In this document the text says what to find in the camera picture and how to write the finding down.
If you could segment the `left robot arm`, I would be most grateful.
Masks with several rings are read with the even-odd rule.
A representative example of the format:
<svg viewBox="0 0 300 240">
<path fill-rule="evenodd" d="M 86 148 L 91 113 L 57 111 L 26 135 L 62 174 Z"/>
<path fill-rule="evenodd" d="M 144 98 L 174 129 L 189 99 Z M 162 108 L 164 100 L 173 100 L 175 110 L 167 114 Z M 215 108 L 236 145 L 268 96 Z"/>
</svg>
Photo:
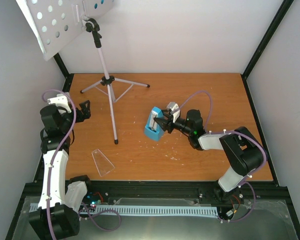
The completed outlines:
<svg viewBox="0 0 300 240">
<path fill-rule="evenodd" d="M 91 110 L 88 100 L 77 108 L 61 96 L 51 101 L 40 110 L 44 174 L 40 200 L 37 209 L 29 214 L 29 223 L 39 239 L 62 240 L 78 235 L 81 203 L 94 195 L 87 175 L 74 177 L 69 184 L 65 180 L 74 123 L 89 119 Z"/>
</svg>

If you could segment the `clear plastic metronome cover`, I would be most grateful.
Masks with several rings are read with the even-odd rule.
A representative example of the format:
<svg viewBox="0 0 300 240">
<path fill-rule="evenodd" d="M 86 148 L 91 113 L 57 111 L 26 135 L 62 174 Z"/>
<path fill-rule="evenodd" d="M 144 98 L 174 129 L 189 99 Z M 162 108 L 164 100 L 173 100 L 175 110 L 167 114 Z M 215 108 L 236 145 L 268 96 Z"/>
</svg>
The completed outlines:
<svg viewBox="0 0 300 240">
<path fill-rule="evenodd" d="M 104 177 L 115 169 L 113 163 L 100 149 L 93 150 L 91 155 L 100 177 Z"/>
</svg>

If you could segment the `blue metronome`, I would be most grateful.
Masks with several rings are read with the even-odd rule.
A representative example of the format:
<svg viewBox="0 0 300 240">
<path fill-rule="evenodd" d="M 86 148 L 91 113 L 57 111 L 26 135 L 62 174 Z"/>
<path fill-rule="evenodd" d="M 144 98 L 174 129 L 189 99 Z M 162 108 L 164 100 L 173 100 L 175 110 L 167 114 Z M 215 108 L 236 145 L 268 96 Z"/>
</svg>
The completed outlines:
<svg viewBox="0 0 300 240">
<path fill-rule="evenodd" d="M 144 127 L 144 134 L 151 140 L 158 142 L 164 135 L 164 131 L 158 123 L 155 122 L 155 118 L 164 118 L 162 110 L 156 106 L 150 111 L 147 123 Z"/>
</svg>

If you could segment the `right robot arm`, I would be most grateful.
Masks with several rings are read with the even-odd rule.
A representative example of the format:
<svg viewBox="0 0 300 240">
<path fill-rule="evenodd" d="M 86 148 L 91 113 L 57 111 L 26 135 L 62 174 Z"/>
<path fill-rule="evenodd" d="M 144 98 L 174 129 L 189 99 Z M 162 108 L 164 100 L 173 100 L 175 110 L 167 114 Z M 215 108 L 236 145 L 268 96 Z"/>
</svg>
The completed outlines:
<svg viewBox="0 0 300 240">
<path fill-rule="evenodd" d="M 260 145 L 251 132 L 244 126 L 235 130 L 222 132 L 207 132 L 203 126 L 201 112 L 191 109 L 186 118 L 174 116 L 172 110 L 160 110 L 150 114 L 150 125 L 157 130 L 171 133 L 178 130 L 187 136 L 195 150 L 224 151 L 230 167 L 223 176 L 213 184 L 212 196 L 218 202 L 225 201 L 237 187 L 244 184 L 244 180 L 262 168 L 268 160 L 265 149 Z"/>
</svg>

